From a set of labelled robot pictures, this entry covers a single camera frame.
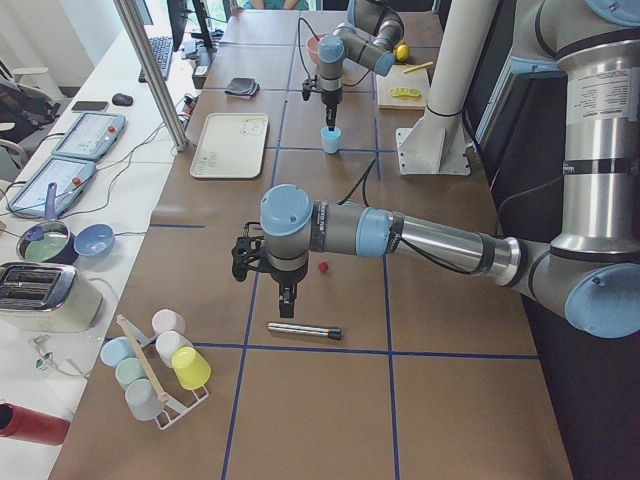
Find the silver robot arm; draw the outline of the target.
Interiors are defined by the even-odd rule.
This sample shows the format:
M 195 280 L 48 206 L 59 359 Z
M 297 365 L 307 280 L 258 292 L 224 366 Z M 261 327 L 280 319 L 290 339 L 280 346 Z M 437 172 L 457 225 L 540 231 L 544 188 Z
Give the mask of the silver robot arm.
M 326 125 L 336 127 L 342 101 L 345 59 L 387 76 L 395 62 L 394 48 L 404 38 L 404 24 L 388 1 L 350 1 L 347 21 L 319 42 L 318 87 L 326 107 Z
M 400 173 L 444 172 L 449 134 L 464 119 L 467 94 L 499 1 L 452 1 L 444 50 L 425 114 L 400 129 L 398 153 L 409 154 Z M 388 1 L 350 1 L 347 21 L 321 40 L 321 94 L 329 95 L 335 127 L 338 80 L 346 59 L 388 74 L 400 26 L 389 26 Z M 487 275 L 601 338 L 639 332 L 639 1 L 516 1 L 511 73 L 567 76 L 562 173 L 537 187 L 501 198 L 496 231 L 517 199 L 563 182 L 562 221 L 549 243 L 498 238 L 421 220 L 346 199 L 312 201 L 300 187 L 270 188 L 260 202 L 263 234 L 249 243 L 258 272 L 279 284 L 282 318 L 293 318 L 297 284 L 309 252 L 381 257 L 413 252 L 467 276 Z

